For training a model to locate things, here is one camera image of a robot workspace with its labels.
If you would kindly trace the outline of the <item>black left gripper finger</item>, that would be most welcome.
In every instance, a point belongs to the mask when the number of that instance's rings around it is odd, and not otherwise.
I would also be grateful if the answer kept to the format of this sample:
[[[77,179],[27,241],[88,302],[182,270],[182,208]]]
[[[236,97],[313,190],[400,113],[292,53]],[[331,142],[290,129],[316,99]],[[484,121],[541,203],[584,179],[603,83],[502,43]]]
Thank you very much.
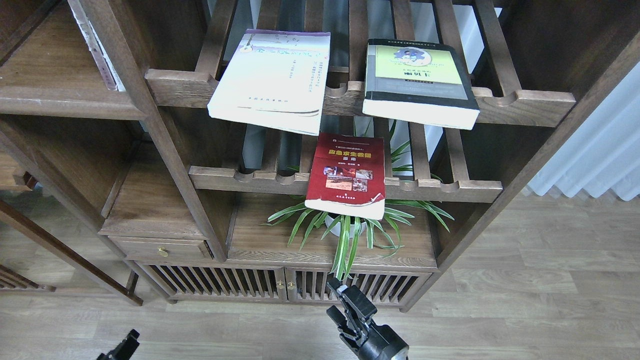
[[[135,351],[137,350],[140,343],[138,342],[138,337],[140,333],[132,329],[126,337],[112,350],[108,351],[108,353],[101,353],[97,359],[98,360],[130,360]]]

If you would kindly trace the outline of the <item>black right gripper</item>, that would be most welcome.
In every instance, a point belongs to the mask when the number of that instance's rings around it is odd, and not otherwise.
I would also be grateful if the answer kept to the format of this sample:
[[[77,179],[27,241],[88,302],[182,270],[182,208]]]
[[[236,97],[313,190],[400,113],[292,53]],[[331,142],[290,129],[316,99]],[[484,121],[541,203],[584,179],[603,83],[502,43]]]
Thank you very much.
[[[390,326],[377,325],[377,307],[358,287],[344,285],[337,278],[326,282],[340,301],[326,310],[359,360],[407,360],[409,345]]]

